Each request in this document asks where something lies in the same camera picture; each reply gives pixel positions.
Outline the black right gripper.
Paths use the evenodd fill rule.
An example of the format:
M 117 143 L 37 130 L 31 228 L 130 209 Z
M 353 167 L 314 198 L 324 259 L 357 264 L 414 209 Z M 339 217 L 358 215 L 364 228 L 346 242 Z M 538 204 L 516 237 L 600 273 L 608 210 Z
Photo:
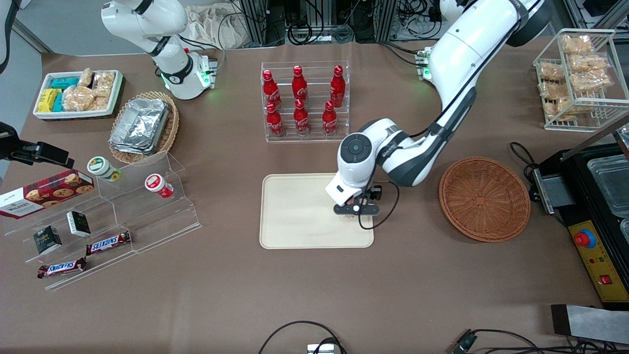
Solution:
M 14 153 L 22 149 L 17 131 L 9 124 L 0 123 L 0 159 L 13 161 Z

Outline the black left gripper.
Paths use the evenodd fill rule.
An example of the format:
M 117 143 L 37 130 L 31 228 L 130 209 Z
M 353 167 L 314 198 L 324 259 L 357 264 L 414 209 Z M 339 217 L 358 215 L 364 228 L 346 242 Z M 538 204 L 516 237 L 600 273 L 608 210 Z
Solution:
M 362 193 L 361 204 L 364 206 L 375 205 L 375 202 L 379 201 L 381 198 L 382 185 L 376 184 Z

